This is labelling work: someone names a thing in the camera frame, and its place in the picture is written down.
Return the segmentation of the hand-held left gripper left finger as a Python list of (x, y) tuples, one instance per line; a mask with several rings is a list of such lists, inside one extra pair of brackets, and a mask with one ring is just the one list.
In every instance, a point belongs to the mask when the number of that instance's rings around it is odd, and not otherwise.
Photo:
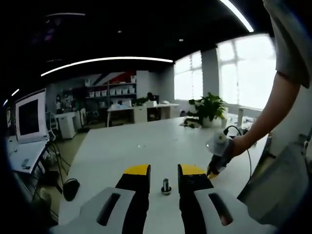
[(82, 205), (79, 216), (52, 234), (141, 234), (149, 208), (151, 166), (126, 169), (115, 187), (106, 187)]

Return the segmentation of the person's right hand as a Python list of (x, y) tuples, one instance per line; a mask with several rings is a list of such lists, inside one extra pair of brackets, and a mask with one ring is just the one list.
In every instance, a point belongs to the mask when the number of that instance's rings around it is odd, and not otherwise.
[(245, 136), (236, 136), (233, 138), (232, 157), (239, 156), (249, 149), (249, 143)]

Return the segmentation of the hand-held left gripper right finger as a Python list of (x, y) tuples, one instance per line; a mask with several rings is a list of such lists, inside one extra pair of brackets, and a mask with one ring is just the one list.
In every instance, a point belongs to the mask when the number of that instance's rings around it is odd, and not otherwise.
[(179, 208), (187, 234), (274, 234), (276, 227), (260, 224), (247, 206), (224, 190), (214, 188), (205, 171), (178, 165)]

